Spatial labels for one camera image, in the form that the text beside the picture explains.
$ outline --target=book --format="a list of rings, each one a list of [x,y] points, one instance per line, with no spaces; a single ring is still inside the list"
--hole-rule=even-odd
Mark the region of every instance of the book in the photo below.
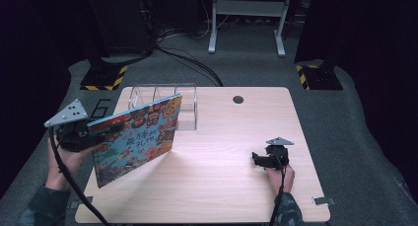
[[[87,124],[91,132],[110,130],[93,151],[99,188],[172,150],[180,105],[175,94]]]

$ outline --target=acrylic bookstand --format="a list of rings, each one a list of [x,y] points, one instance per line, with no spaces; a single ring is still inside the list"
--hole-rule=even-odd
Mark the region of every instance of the acrylic bookstand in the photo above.
[[[194,83],[137,85],[132,88],[128,108],[133,109],[177,93],[182,95],[177,130],[195,130],[197,128],[197,99]]]

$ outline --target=gray carpet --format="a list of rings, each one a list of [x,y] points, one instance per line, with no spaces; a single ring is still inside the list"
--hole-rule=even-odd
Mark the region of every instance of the gray carpet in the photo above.
[[[293,63],[301,29],[293,26],[289,31],[284,41],[285,58],[278,57],[274,28],[268,26],[219,32],[215,54],[207,52],[209,35],[201,39],[165,38],[160,46],[190,52],[212,68],[225,86],[277,86],[290,90],[323,191],[337,202],[329,206],[331,225],[418,225],[418,207],[409,197],[402,176],[384,157],[366,127],[350,76],[340,68],[335,70],[344,91],[303,90]],[[111,60],[133,57],[119,56]],[[320,63],[307,61],[306,64]],[[194,82],[197,86],[213,86],[204,76],[159,51],[129,65],[116,91],[79,90],[88,68],[87,61],[69,68],[72,84],[61,108],[79,99],[91,113],[99,99],[110,99],[104,104],[109,106],[107,114],[111,114],[120,91],[135,84]],[[14,225],[38,186],[43,184],[47,165],[45,143],[46,135],[1,199],[0,225]],[[81,188],[85,187],[92,168],[88,159],[77,176]],[[73,194],[70,200],[76,200],[76,196]],[[66,225],[77,225],[74,214],[75,209],[68,209]]]

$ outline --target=yellow and black hazard tape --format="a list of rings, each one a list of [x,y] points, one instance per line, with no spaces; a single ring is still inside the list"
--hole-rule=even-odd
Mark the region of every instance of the yellow and black hazard tape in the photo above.
[[[319,68],[315,65],[308,66],[309,68]],[[304,87],[304,90],[310,90],[310,84],[308,84],[307,77],[304,73],[304,66],[303,65],[296,65],[296,70],[298,71],[299,78],[301,80],[302,86]]]
[[[122,83],[123,76],[125,75],[126,70],[128,69],[127,66],[124,66],[120,69],[119,74],[117,75],[116,80],[114,81],[113,85],[111,86],[80,86],[80,90],[91,90],[91,91],[99,91],[99,90],[117,90],[120,83]]]

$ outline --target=metal leg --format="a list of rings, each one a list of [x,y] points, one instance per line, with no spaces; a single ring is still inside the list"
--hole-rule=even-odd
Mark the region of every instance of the metal leg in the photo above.
[[[217,36],[217,28],[216,28],[216,0],[212,0],[212,32],[210,35],[209,40],[209,53],[215,53],[216,47],[216,36]]]
[[[283,33],[283,26],[285,25],[285,21],[286,21],[287,11],[289,9],[289,2],[290,0],[286,0],[284,2],[284,5],[282,7],[283,8],[282,15],[280,17],[279,27],[277,28],[277,30],[274,31],[274,36],[276,37],[277,52],[280,57],[286,56],[285,47],[283,45],[283,40],[282,40],[282,33]]]

